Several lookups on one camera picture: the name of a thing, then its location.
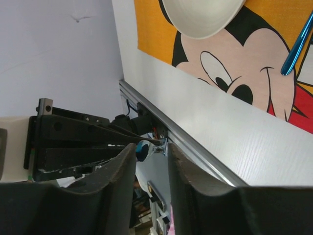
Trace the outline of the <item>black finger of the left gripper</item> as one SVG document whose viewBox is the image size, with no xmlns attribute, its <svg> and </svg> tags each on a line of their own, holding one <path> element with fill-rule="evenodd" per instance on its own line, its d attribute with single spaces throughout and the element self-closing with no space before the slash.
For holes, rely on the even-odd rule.
<svg viewBox="0 0 313 235">
<path fill-rule="evenodd" d="M 128 145 L 149 141 L 162 145 L 162 141 L 147 139 L 116 125 L 103 125 L 100 122 L 79 120 L 59 115 L 32 116 L 29 121 L 29 146 L 55 146 L 65 144 L 81 146 L 83 144 Z"/>
<path fill-rule="evenodd" d="M 50 181 L 91 173 L 96 165 L 116 157 L 125 146 L 105 145 L 87 148 L 28 148 L 24 169 L 34 181 Z"/>
</svg>

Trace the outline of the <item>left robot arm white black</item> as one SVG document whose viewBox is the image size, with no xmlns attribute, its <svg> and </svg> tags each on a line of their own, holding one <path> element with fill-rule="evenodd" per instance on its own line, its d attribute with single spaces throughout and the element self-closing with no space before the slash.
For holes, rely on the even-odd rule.
<svg viewBox="0 0 313 235">
<path fill-rule="evenodd" d="M 151 115 L 113 121 L 84 114 L 3 117 L 0 120 L 0 180 L 50 181 L 92 173 L 147 133 L 161 145 L 165 126 Z"/>
</svg>

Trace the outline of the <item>blue metal spoon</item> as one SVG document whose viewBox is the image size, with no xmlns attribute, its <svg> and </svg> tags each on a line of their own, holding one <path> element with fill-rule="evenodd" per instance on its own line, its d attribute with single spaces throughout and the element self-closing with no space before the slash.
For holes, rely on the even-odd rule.
<svg viewBox="0 0 313 235">
<path fill-rule="evenodd" d="M 305 25 L 303 26 L 300 34 L 298 35 L 292 49 L 290 50 L 287 58 L 285 59 L 280 73 L 283 76 L 287 76 L 294 69 L 296 62 L 299 59 L 299 56 L 303 50 L 303 47 L 309 37 L 310 32 L 313 28 L 313 12 L 310 13 Z"/>
</svg>

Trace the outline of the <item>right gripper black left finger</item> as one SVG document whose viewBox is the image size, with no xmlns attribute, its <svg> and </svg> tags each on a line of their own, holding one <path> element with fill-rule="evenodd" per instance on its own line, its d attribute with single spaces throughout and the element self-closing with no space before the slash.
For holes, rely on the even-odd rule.
<svg viewBox="0 0 313 235">
<path fill-rule="evenodd" d="M 3 235 L 126 235 L 136 165 L 135 144 L 67 188 L 41 183 L 0 186 Z"/>
</svg>

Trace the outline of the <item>cream round plate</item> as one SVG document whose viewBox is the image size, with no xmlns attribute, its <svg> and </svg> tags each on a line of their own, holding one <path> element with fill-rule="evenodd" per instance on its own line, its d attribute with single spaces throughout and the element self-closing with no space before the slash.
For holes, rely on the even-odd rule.
<svg viewBox="0 0 313 235">
<path fill-rule="evenodd" d="M 170 23 L 192 39 L 211 37 L 225 28 L 244 6 L 244 0 L 162 0 Z"/>
</svg>

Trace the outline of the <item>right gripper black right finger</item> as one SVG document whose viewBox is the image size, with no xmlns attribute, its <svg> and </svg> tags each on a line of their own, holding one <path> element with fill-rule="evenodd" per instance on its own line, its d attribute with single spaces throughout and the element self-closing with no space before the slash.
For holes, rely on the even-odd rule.
<svg viewBox="0 0 313 235">
<path fill-rule="evenodd" d="M 191 162 L 173 143 L 168 171 L 178 235 L 310 235 L 313 190 L 233 187 Z"/>
</svg>

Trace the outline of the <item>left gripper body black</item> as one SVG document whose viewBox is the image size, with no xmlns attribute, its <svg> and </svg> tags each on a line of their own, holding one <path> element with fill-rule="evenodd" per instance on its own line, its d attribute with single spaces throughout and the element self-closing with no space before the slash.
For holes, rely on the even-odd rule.
<svg viewBox="0 0 313 235">
<path fill-rule="evenodd" d="M 33 181 L 24 169 L 29 116 L 0 118 L 0 180 Z"/>
</svg>

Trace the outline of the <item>orange cartoon mouse placemat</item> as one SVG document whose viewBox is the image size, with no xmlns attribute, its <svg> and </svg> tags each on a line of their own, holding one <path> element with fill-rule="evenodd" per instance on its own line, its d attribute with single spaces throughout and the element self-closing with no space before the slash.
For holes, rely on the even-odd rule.
<svg viewBox="0 0 313 235">
<path fill-rule="evenodd" d="M 219 33 L 192 39 L 179 32 L 160 0 L 134 2 L 139 50 L 309 133 L 313 76 L 301 69 L 306 42 L 289 75 L 281 68 L 309 18 L 310 0 L 248 0 Z"/>
</svg>

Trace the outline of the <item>blue metal fork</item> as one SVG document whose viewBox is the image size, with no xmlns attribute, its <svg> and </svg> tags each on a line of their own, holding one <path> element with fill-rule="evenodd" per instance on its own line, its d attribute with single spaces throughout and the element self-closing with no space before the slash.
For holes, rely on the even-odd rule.
<svg viewBox="0 0 313 235">
<path fill-rule="evenodd" d="M 135 150 L 135 155 L 136 158 L 139 162 L 143 162 L 148 153 L 149 153 L 149 148 L 150 148 L 150 142 L 149 141 L 140 141 Z"/>
</svg>

